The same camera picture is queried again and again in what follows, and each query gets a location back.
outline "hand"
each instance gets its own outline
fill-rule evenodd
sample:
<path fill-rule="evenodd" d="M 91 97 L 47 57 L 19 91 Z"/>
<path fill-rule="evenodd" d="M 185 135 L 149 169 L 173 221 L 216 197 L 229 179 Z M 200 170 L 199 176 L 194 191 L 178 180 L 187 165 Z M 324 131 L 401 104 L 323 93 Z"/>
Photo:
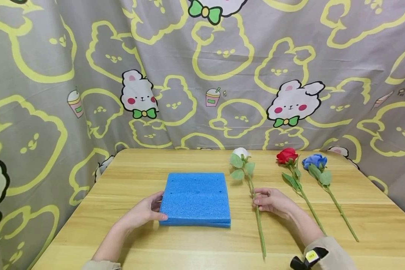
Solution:
<path fill-rule="evenodd" d="M 159 213 L 163 191 L 159 191 L 138 202 L 131 210 L 122 216 L 117 224 L 126 230 L 133 230 L 148 221 L 165 221 L 168 217 Z"/>
<path fill-rule="evenodd" d="M 290 219 L 291 213 L 299 207 L 293 200 L 276 188 L 255 188 L 256 198 L 252 206 L 260 211 L 272 212 L 284 219 Z"/>

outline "gray curtain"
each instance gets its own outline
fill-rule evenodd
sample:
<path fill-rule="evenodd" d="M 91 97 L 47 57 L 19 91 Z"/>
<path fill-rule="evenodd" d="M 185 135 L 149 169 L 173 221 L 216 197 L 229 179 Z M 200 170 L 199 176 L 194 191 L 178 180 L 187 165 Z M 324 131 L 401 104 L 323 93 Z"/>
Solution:
<path fill-rule="evenodd" d="M 405 211 L 405 1 L 0 0 L 0 269 L 123 148 L 239 146 L 337 152 Z"/>

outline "red rose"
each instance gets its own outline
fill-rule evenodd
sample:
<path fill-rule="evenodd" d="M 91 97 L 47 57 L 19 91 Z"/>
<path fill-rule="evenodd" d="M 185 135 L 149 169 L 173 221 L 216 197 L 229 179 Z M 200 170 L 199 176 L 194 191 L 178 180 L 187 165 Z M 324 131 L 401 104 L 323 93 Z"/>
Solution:
<path fill-rule="evenodd" d="M 292 159 L 291 162 L 294 163 L 299 155 L 293 148 L 285 148 L 281 153 L 277 154 L 276 157 L 279 164 L 287 164 L 290 162 L 290 159 Z"/>

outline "flower stem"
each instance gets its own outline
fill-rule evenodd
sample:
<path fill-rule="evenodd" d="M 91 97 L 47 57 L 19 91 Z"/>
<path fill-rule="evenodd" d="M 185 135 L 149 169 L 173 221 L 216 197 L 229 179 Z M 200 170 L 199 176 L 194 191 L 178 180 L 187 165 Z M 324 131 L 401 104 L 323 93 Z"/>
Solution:
<path fill-rule="evenodd" d="M 301 195 L 303 195 L 304 200 L 307 203 L 307 206 L 310 208 L 310 211 L 312 212 L 313 217 L 315 218 L 319 228 L 322 230 L 322 232 L 324 233 L 325 236 L 327 236 L 326 231 L 323 228 L 323 225 L 320 222 L 320 219 L 318 218 L 317 214 L 315 213 L 310 201 L 308 200 L 308 197 L 306 196 L 305 192 L 303 191 L 303 189 L 300 190 Z"/>
<path fill-rule="evenodd" d="M 335 196 L 333 195 L 332 191 L 330 190 L 330 186 L 325 186 L 324 189 L 327 191 L 328 194 L 330 194 L 331 199 L 333 200 L 333 202 L 335 203 L 337 209 L 339 210 L 340 215 L 342 216 L 342 218 L 344 219 L 346 225 L 349 228 L 349 231 L 352 233 L 352 235 L 354 236 L 354 239 L 359 242 L 359 239 L 356 236 L 356 233 L 354 233 L 353 228 L 350 225 L 350 222 L 347 219 L 347 216 L 345 216 L 344 211 L 342 210 L 342 207 L 340 206 L 340 204 L 336 201 Z"/>
<path fill-rule="evenodd" d="M 292 165 L 288 165 L 287 167 L 288 167 L 288 169 L 291 171 L 292 177 L 293 177 L 294 179 L 296 179 L 297 182 L 300 183 L 299 176 L 296 175 L 296 173 L 294 172 L 293 166 L 292 166 Z M 306 204 L 307 204 L 307 206 L 309 207 L 310 211 L 312 212 L 312 215 L 313 215 L 313 217 L 315 218 L 315 220 L 316 220 L 316 222 L 317 222 L 319 228 L 322 230 L 322 232 L 324 233 L 324 235 L 327 236 L 326 231 L 324 230 L 323 225 L 322 225 L 321 222 L 320 222 L 320 219 L 318 218 L 317 214 L 315 213 L 314 208 L 313 208 L 312 205 L 311 205 L 311 202 L 308 200 L 308 197 L 306 196 L 305 192 L 303 191 L 303 188 L 302 188 L 302 185 L 301 185 L 301 184 L 299 184 L 299 188 L 298 188 L 298 189 L 299 189 L 298 191 L 300 192 L 301 196 L 302 196 L 303 199 L 306 201 Z"/>
<path fill-rule="evenodd" d="M 257 195 L 255 194 L 254 183 L 252 182 L 252 177 L 250 175 L 248 175 L 247 178 L 249 180 L 249 188 L 251 189 L 252 197 L 256 198 Z M 258 206 L 256 207 L 255 212 L 256 212 L 256 222 L 258 224 L 259 238 L 261 240 L 262 257 L 265 258 L 265 257 L 267 257 L 266 243 L 264 241 L 263 228 L 261 226 L 260 210 L 259 210 Z"/>

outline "white rose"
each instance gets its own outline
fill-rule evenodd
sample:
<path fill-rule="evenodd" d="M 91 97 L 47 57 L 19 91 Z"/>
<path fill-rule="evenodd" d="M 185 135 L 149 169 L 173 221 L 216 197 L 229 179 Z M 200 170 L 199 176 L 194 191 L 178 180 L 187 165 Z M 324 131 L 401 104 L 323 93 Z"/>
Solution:
<path fill-rule="evenodd" d="M 251 156 L 251 153 L 249 153 L 245 148 L 242 148 L 242 147 L 234 149 L 234 151 L 232 151 L 232 153 L 239 156 L 240 159 L 242 158 L 242 154 L 243 154 L 244 158 Z"/>

